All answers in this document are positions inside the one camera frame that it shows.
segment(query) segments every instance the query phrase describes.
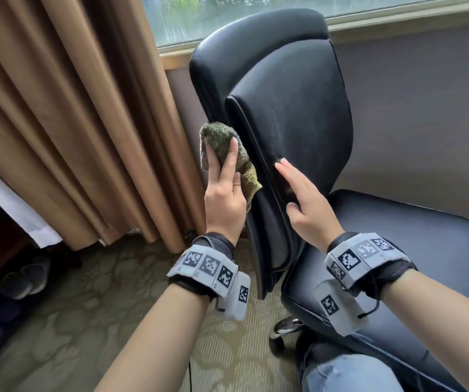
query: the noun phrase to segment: wall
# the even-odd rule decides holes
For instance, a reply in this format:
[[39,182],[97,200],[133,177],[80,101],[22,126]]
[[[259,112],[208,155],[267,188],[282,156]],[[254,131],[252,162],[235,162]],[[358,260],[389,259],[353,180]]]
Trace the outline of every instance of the wall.
[[[336,52],[355,129],[336,188],[469,217],[469,27],[337,45]],[[197,150],[206,118],[189,73],[167,76]]]

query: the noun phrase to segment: person's left hand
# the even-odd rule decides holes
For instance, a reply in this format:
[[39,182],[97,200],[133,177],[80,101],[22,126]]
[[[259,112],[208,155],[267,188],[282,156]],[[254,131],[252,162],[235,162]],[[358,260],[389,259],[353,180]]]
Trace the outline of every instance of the person's left hand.
[[236,246],[245,223],[247,202],[242,193],[240,172],[235,172],[238,141],[232,138],[223,168],[212,147],[205,142],[209,182],[205,191],[207,232],[224,235]]

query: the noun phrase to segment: forearm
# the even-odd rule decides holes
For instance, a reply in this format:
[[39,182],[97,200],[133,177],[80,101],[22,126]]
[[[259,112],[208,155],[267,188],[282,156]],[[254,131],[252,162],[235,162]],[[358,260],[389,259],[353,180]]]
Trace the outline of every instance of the forearm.
[[382,300],[469,390],[469,299],[408,270],[384,289]]
[[209,305],[171,284],[139,324],[96,392],[172,392],[180,388]]

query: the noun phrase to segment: green cloth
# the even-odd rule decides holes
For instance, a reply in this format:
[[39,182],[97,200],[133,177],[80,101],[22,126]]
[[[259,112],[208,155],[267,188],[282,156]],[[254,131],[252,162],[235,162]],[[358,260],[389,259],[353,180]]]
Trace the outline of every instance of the green cloth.
[[229,152],[229,143],[232,137],[238,140],[236,171],[241,174],[242,192],[247,201],[247,211],[249,211],[254,194],[262,188],[262,185],[258,181],[256,168],[249,159],[247,150],[243,147],[242,141],[234,129],[220,122],[204,124],[200,128],[200,163],[203,170],[209,170],[209,162],[207,161],[207,151],[204,142],[204,140],[207,139],[207,142],[215,151],[220,165],[223,165],[227,153]]

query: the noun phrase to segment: wrist-mounted device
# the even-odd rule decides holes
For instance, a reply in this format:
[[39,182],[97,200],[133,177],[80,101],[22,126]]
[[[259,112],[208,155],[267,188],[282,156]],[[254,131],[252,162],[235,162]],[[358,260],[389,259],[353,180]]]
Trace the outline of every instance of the wrist-mounted device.
[[[334,279],[323,281],[313,291],[325,315],[343,335],[362,329],[367,316],[379,308],[381,292],[415,265],[392,242],[376,233],[345,232],[328,248],[325,266]],[[359,293],[376,300],[376,307],[364,313],[355,297]]]
[[193,244],[184,251],[169,270],[169,283],[178,283],[194,293],[216,299],[217,315],[225,320],[243,320],[251,278],[238,270],[238,265],[224,253],[215,249],[211,239],[209,246]]

